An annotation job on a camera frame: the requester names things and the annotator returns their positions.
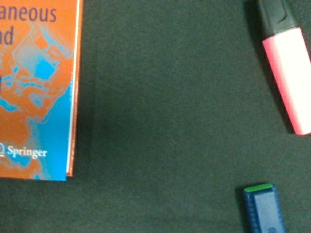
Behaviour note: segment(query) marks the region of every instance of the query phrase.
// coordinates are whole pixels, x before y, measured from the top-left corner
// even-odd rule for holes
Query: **highlighter cap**
[[[287,0],[257,0],[263,38],[299,27]]]

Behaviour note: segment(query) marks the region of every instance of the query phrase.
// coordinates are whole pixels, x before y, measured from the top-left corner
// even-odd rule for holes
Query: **pink highlighter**
[[[263,46],[297,135],[311,133],[311,62],[286,0],[258,0]]]

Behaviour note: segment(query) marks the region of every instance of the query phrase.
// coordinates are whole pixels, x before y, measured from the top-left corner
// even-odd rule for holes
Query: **table surface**
[[[311,1],[291,0],[311,48]],[[248,233],[270,182],[311,232],[311,139],[293,133],[251,2],[84,5],[77,150],[65,183],[0,180],[0,232]]]

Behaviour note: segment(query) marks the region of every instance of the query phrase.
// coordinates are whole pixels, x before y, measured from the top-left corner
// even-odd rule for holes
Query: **blue marker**
[[[276,187],[271,183],[244,189],[252,233],[285,233]]]

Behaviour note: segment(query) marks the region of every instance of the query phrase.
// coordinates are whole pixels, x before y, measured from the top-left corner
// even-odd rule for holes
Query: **book cover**
[[[73,174],[82,7],[83,0],[0,3],[0,177]]]

